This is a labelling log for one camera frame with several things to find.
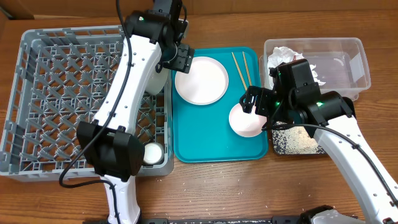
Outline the pink bowl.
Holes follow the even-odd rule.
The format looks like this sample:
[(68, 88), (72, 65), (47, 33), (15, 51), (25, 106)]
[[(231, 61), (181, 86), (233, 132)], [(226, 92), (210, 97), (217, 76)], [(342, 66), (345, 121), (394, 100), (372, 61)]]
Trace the pink bowl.
[(251, 113), (245, 113), (239, 103), (232, 107), (229, 112), (229, 125), (236, 134), (251, 138), (262, 133), (262, 126), (267, 118), (256, 114), (255, 109), (256, 107)]

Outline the white cup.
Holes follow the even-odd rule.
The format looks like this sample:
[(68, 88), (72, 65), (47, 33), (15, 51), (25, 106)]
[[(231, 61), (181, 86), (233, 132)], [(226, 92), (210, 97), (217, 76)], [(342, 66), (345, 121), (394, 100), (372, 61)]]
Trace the white cup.
[(144, 163), (147, 165), (158, 164), (164, 159), (164, 148), (157, 142), (150, 142), (145, 145)]

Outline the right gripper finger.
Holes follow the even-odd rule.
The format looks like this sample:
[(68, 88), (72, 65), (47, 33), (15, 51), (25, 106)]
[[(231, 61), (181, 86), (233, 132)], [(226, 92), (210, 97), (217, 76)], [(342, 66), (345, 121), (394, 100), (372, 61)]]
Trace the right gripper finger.
[(254, 106), (256, 105), (256, 99), (251, 98), (248, 100), (246, 98), (240, 98), (239, 104), (241, 105), (244, 113), (251, 114)]
[(255, 103), (259, 94), (260, 88), (258, 86), (249, 86), (244, 94), (244, 102)]

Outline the grey-green bowl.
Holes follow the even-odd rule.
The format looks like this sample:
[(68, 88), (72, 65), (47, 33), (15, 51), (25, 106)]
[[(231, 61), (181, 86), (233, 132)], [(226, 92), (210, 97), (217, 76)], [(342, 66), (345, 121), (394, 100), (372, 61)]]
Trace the grey-green bowl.
[(163, 68), (159, 73), (154, 71), (147, 82), (145, 91), (151, 95), (157, 95), (163, 89), (169, 76), (169, 70)]

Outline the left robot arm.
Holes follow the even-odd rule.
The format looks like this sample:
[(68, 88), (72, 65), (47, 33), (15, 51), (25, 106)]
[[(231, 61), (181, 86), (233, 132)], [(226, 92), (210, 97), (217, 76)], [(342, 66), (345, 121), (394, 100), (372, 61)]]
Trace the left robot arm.
[(152, 9), (121, 18), (122, 56), (111, 88), (90, 122), (76, 136), (79, 156), (94, 167), (106, 189), (107, 223), (139, 223), (135, 176), (144, 162), (144, 145), (134, 135), (141, 100), (150, 77), (162, 70), (188, 73), (194, 49), (182, 43), (188, 21), (181, 1), (154, 1)]

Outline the white napkin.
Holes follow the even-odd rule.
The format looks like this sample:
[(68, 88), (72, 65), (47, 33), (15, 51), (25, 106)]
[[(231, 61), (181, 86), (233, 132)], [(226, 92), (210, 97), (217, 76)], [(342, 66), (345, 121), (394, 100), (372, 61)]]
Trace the white napkin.
[[(274, 47), (273, 52), (267, 58), (267, 67), (266, 68), (276, 68), (276, 66), (281, 63), (289, 63), (295, 60), (304, 59), (304, 56), (298, 52), (293, 51), (288, 47)], [(310, 64), (310, 69), (312, 72), (312, 77), (315, 82), (317, 82), (320, 86), (323, 86), (326, 82), (323, 82), (318, 79), (318, 74), (315, 71), (316, 64)], [(274, 81), (272, 78), (268, 81), (269, 89), (272, 89), (274, 86)]]

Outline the white round plate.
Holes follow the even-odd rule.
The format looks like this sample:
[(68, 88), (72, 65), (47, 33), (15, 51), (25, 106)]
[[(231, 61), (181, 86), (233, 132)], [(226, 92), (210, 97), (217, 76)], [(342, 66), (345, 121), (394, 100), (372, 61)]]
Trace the white round plate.
[(225, 67), (211, 57), (195, 57), (188, 73), (176, 72), (177, 93), (194, 105), (209, 105), (220, 100), (229, 85)]

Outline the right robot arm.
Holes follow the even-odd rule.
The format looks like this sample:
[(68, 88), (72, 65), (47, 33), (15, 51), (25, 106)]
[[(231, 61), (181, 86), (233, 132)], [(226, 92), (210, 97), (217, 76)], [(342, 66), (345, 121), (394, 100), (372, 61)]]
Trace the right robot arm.
[(330, 156), (354, 193), (364, 223), (397, 223), (397, 182), (360, 131), (353, 102), (335, 91), (321, 93), (306, 59), (270, 69), (271, 90), (249, 86), (240, 97), (245, 113), (267, 121), (262, 130), (305, 128)]

